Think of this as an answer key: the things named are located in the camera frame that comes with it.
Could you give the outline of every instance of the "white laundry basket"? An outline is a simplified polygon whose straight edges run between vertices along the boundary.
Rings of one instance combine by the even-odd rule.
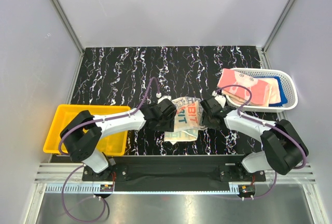
[[[266,113],[280,113],[284,110],[293,109],[298,102],[297,92],[295,89],[295,85],[291,77],[285,72],[279,70],[271,70],[271,69],[260,69],[260,68],[232,68],[237,72],[243,73],[245,75],[249,75],[252,77],[270,77],[270,76],[278,76],[281,81],[282,88],[284,90],[285,96],[288,100],[286,104],[283,106],[273,106],[273,107],[262,107],[262,106],[244,106],[244,111],[259,111]],[[232,99],[227,95],[226,96],[227,103],[233,107],[239,107],[239,104],[236,104]]]

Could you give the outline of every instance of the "reflective metal surface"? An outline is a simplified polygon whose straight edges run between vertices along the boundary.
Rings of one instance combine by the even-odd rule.
[[[267,186],[257,186],[257,195]],[[68,208],[86,194],[67,194]],[[314,223],[303,189],[297,185],[277,185],[266,198],[244,201],[225,200],[216,195],[111,195],[107,198],[110,215],[99,223]],[[102,203],[88,200],[71,213],[80,219],[97,217]],[[38,224],[77,223],[63,213],[60,194],[47,193],[40,209]]]

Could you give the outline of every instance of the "yellow bin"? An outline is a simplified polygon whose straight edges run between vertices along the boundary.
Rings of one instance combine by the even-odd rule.
[[[48,132],[43,151],[45,153],[60,154],[58,145],[60,143],[60,133],[84,110],[89,110],[92,115],[108,115],[129,111],[129,106],[91,106],[91,105],[59,105],[54,116],[50,131]],[[125,154],[128,131],[119,132],[111,136],[104,137],[97,144],[97,149],[107,156],[123,156]]]

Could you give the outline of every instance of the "black marble surface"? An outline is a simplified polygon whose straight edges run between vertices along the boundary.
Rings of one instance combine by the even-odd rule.
[[[254,46],[87,48],[76,81],[72,104],[129,105],[143,98],[150,77],[163,95],[205,98],[216,89],[222,68],[260,68]],[[156,102],[156,87],[148,102]],[[252,113],[277,120],[276,114]],[[126,155],[213,155],[260,151],[260,142],[236,131],[200,131],[197,141],[172,145],[164,134],[132,131]]]

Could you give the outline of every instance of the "white backdrop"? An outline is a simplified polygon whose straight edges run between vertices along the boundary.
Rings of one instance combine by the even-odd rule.
[[[0,0],[0,223],[23,223],[79,53],[50,0]]]
[[[287,0],[59,0],[85,47],[257,45]]]
[[[299,103],[287,112],[309,149],[309,161],[332,221],[331,0],[296,0],[268,50],[273,69],[294,80]]]

